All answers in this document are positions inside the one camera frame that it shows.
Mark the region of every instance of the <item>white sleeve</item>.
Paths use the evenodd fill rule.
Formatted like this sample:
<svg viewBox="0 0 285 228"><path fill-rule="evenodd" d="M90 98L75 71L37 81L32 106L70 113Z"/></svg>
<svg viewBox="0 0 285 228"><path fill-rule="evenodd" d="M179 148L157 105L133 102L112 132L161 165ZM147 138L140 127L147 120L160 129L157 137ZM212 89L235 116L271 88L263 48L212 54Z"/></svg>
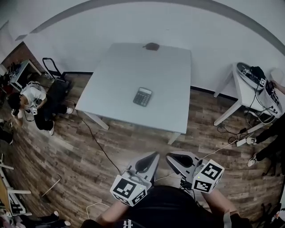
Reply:
<svg viewBox="0 0 285 228"><path fill-rule="evenodd" d="M18 119L22 119L23 118L23 110L19 110L19 113L18 113Z"/></svg>
<svg viewBox="0 0 285 228"><path fill-rule="evenodd" d="M46 93L45 92L39 91L39 90L37 90L34 87L30 88L30 92L35 97L35 99L40 99L40 100L43 101L46 98Z"/></svg>

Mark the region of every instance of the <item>white cable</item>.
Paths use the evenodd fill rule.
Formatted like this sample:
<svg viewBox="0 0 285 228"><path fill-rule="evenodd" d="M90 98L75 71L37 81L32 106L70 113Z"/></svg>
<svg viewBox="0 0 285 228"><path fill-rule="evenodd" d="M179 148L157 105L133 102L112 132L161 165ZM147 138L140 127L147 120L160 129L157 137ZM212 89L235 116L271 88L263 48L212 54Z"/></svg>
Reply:
<svg viewBox="0 0 285 228"><path fill-rule="evenodd" d="M110 206L108 206L108 205L106 205L106 204L104 204L104 203L94 203L94 204L92 204L92 205L87 206L87 207L86 207L86 213L87 213L88 219L90 219L89 214L88 214L88 207L92 207L92 206L94 206L94 205L96 205L96 204L103 204L103 205L105 205L105 206L107 206L107 207L110 207Z"/></svg>
<svg viewBox="0 0 285 228"><path fill-rule="evenodd" d="M235 141L233 141L232 143L229 143L228 145L232 145L232 144L234 144L236 141L237 141L237 139L236 139ZM208 157L209 155L212 155L212 154L216 153L217 151L219 151L219 150L221 150L221 149L224 149L224 148L225 148L225 147L227 147L228 145L226 145L226 146L224 146L224 147L222 147L222 148L220 148L220 149L216 150L216 151L215 151L215 152L213 152L213 153L210 153L210 154L206 155L206 156L205 156L205 157L203 157L202 159L204 159L204 158Z"/></svg>
<svg viewBox="0 0 285 228"><path fill-rule="evenodd" d="M155 182L156 182L156 181L158 181L158 180L161 180L161 179L163 179L163 178L167 178L167 177L171 176L172 174L174 174L174 173L171 173L171 174L169 174L169 175L167 175L167 176L164 176L164 177L158 178L157 180L155 180Z"/></svg>

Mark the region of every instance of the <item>calculator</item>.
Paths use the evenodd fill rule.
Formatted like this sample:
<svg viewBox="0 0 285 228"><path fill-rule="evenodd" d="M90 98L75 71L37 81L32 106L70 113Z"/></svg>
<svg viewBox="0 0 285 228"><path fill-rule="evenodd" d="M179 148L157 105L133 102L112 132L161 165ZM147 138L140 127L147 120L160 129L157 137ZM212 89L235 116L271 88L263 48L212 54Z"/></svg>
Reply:
<svg viewBox="0 0 285 228"><path fill-rule="evenodd" d="M152 92L150 90L140 87L134 97L133 103L146 107L151 98L151 94Z"/></svg>

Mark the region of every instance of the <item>shoe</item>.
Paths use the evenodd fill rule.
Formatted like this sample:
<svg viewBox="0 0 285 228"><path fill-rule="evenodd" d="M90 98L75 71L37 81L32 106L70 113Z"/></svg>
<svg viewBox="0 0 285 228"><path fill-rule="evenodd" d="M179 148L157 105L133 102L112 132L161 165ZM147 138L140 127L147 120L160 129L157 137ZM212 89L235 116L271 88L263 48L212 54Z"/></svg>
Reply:
<svg viewBox="0 0 285 228"><path fill-rule="evenodd" d="M250 160L248 160L248 167L251 167L252 165L254 165L255 163L257 163L256 157L257 157L257 153L254 154L254 156L253 156Z"/></svg>
<svg viewBox="0 0 285 228"><path fill-rule="evenodd" d="M73 113L73 108L67 107L66 113L67 113L67 114L72 114L72 113Z"/></svg>
<svg viewBox="0 0 285 228"><path fill-rule="evenodd" d="M52 136L53 135L53 132L54 132L54 121L53 121L53 127L51 130L49 130L49 135Z"/></svg>
<svg viewBox="0 0 285 228"><path fill-rule="evenodd" d="M246 143L249 144L249 145L256 145L257 144L257 139L256 138L251 138L251 137L248 137L246 139Z"/></svg>
<svg viewBox="0 0 285 228"><path fill-rule="evenodd" d="M71 226L71 223L70 223L69 221L64 221L64 224L65 224L66 226Z"/></svg>

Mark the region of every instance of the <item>robotic arm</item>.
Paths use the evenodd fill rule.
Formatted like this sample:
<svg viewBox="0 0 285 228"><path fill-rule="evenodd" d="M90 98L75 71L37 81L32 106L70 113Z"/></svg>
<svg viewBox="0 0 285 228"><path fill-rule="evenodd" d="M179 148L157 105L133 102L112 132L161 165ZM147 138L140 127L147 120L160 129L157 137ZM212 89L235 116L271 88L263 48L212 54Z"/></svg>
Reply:
<svg viewBox="0 0 285 228"><path fill-rule="evenodd" d="M176 151L166 155L173 171L181 176L180 185L189 190L210 193L220 181L224 168L210 160L199 159L191 152ZM124 173L117 175L110 192L124 204L136 205L152 187L159 153L149 152L132 160Z"/></svg>

